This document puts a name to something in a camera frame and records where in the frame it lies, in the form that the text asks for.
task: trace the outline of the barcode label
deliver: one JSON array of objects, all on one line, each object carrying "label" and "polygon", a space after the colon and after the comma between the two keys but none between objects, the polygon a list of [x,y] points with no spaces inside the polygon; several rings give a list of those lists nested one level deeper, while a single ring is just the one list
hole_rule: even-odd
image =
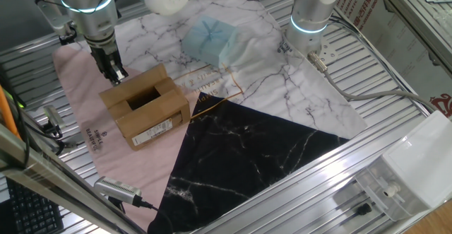
[{"label": "barcode label", "polygon": [[133,144],[135,146],[138,146],[140,144],[143,144],[151,139],[154,139],[156,136],[161,135],[162,133],[172,129],[172,122],[171,118],[168,120],[161,122],[157,124],[156,126],[150,128],[147,131],[144,131],[137,136],[132,138]]}]

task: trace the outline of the table surface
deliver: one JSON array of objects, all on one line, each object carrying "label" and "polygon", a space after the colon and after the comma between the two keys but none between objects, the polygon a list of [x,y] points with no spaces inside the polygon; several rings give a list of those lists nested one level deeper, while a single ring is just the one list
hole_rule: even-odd
[{"label": "table surface", "polygon": [[449,234],[452,233],[452,201],[447,202],[439,209],[416,223],[406,234]]},{"label": "table surface", "polygon": [[[293,0],[261,2],[281,26],[287,25]],[[137,4],[121,13],[120,22],[124,22],[148,11],[144,5]],[[352,35],[329,28],[324,37],[339,54],[338,60],[328,68],[346,92],[363,94],[400,88]],[[63,130],[65,140],[78,144],[76,150],[62,155],[61,159],[93,184],[99,175],[52,63],[52,52],[58,47],[57,37],[49,35],[0,53],[0,63],[20,97],[28,104],[28,113],[38,122],[47,122],[44,105],[55,106],[67,124]],[[410,100],[397,96],[351,102],[351,105],[368,124],[366,131],[262,191],[198,233],[272,233],[276,229],[278,233],[375,233],[390,226],[391,220],[378,209],[365,217],[356,217],[354,210],[371,202],[355,183],[349,181],[385,148],[422,122],[425,115]],[[6,181],[1,178],[0,201],[7,198]],[[102,232],[66,209],[61,208],[61,215],[66,227],[64,233]]]}]

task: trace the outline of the open cardboard box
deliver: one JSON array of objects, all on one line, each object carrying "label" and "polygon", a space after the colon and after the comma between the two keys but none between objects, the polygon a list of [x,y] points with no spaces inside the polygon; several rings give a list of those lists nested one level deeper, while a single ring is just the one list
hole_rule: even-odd
[{"label": "open cardboard box", "polygon": [[100,97],[135,151],[190,120],[189,102],[163,64],[102,92]]}]

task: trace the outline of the blue light ring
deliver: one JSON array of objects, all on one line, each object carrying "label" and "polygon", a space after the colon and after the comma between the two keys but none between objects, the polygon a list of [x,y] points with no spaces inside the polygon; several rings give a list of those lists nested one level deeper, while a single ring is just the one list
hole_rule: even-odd
[{"label": "blue light ring", "polygon": [[108,6],[108,4],[110,4],[110,2],[112,2],[112,0],[106,0],[103,3],[101,3],[97,8],[81,8],[81,9],[75,9],[75,8],[71,8],[69,5],[67,5],[63,0],[61,0],[61,3],[63,4],[63,6],[65,6],[66,8],[70,9],[71,11],[75,11],[75,12],[81,12],[81,13],[93,13],[94,11],[100,11],[101,9],[105,8]]},{"label": "blue light ring", "polygon": [[296,29],[302,31],[303,33],[311,33],[311,34],[319,33],[319,32],[321,32],[321,31],[325,30],[325,28],[328,26],[328,25],[325,25],[325,27],[322,28],[322,29],[320,29],[320,30],[305,30],[305,29],[299,27],[297,24],[295,24],[294,18],[293,18],[292,16],[290,16],[290,20],[292,21],[292,24],[294,25],[294,27],[295,27]]}]

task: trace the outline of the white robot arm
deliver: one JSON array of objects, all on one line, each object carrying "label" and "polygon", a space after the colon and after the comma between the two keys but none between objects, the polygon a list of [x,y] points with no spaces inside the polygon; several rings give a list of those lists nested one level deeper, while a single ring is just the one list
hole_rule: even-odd
[{"label": "white robot arm", "polygon": [[[168,16],[185,6],[188,0],[142,0],[154,13]],[[117,85],[128,76],[119,55],[114,27],[118,21],[114,0],[61,0],[57,5],[67,8],[69,17],[61,19],[52,14],[48,0],[36,0],[55,32],[64,36],[67,22],[73,21],[78,33],[82,34],[91,48],[99,70]]]},{"label": "white robot arm", "polygon": [[321,50],[320,36],[336,0],[295,0],[286,37],[305,57]]},{"label": "white robot arm", "polygon": [[[188,0],[142,0],[154,13],[168,16],[185,6]],[[320,35],[326,27],[336,0],[295,0],[291,23],[286,32],[290,43],[302,54],[321,50]],[[128,76],[122,67],[114,26],[117,24],[117,8],[114,0],[61,0],[68,10],[69,18],[62,20],[48,16],[45,0],[36,0],[41,11],[55,31],[64,35],[67,22],[72,20],[76,30],[90,45],[99,70],[113,84],[121,83]]]}]

